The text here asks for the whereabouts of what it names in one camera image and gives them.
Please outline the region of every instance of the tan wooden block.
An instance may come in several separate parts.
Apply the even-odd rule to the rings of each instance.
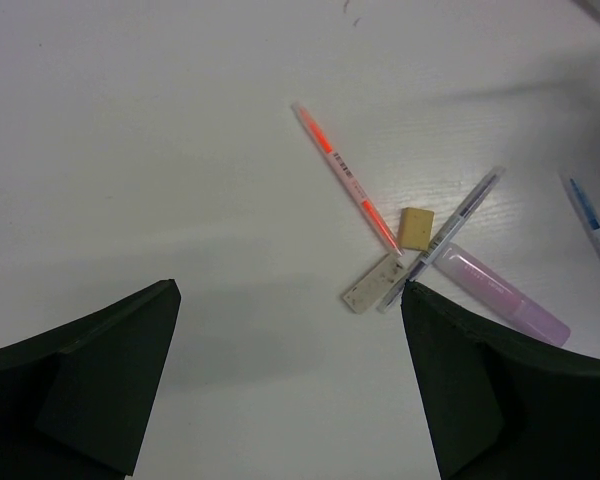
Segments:
[[[431,241],[433,212],[420,208],[405,208],[398,231],[398,243],[402,248],[425,251]]]

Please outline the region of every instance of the pen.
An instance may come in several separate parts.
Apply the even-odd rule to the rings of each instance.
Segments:
[[[327,140],[326,135],[322,132],[316,121],[309,115],[307,109],[302,107],[298,102],[294,102],[291,105],[291,109],[296,114],[296,117],[298,117],[298,121],[306,130],[309,137],[311,137],[311,140],[313,140],[313,143],[320,150],[326,162],[338,176],[344,188],[356,202],[364,218],[367,219],[367,222],[369,222],[378,237],[380,237],[384,246],[390,253],[401,256],[402,249],[398,246],[398,241],[391,232],[391,229],[387,226],[369,199],[369,196],[362,189],[360,183],[353,176],[349,167],[344,163],[340,154],[331,146],[331,143],[329,143],[329,140]]]
[[[600,259],[600,219],[598,214],[582,186],[573,177],[566,172],[561,172],[560,178],[567,191],[567,197],[569,197],[571,205],[582,222],[582,226]]]
[[[480,183],[478,183],[471,193],[462,201],[455,212],[449,217],[438,233],[433,237],[429,248],[426,252],[422,252],[411,266],[407,269],[405,279],[397,282],[389,293],[385,295],[378,310],[382,313],[391,308],[400,298],[400,292],[404,288],[406,282],[415,281],[424,272],[429,265],[440,255],[451,239],[458,233],[462,226],[469,220],[469,217],[476,211],[484,199],[489,195],[493,187],[500,181],[502,174],[505,172],[504,167],[494,167],[487,173]]]

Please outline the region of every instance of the pink glue stick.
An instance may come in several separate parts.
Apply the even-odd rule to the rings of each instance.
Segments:
[[[450,243],[434,265],[520,332],[557,347],[571,335],[564,323],[459,246]]]

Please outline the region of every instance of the transparent pen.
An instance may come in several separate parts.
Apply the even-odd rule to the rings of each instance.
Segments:
[[[433,237],[429,248],[426,252],[422,252],[416,260],[407,269],[407,274],[404,280],[396,283],[396,285],[385,295],[378,310],[382,313],[386,312],[395,305],[400,298],[400,293],[404,289],[406,282],[415,281],[424,272],[429,265],[440,255],[447,244],[458,233],[462,226],[469,220],[469,217],[476,211],[484,199],[493,190],[500,178],[504,174],[504,167],[494,167],[484,176],[482,180],[471,190],[471,193],[462,201],[460,206],[453,212],[453,215],[445,222],[438,233]]]

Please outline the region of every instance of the white eraser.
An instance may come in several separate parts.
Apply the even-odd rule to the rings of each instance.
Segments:
[[[354,312],[364,313],[402,280],[406,273],[406,267],[395,256],[386,255],[342,299]]]

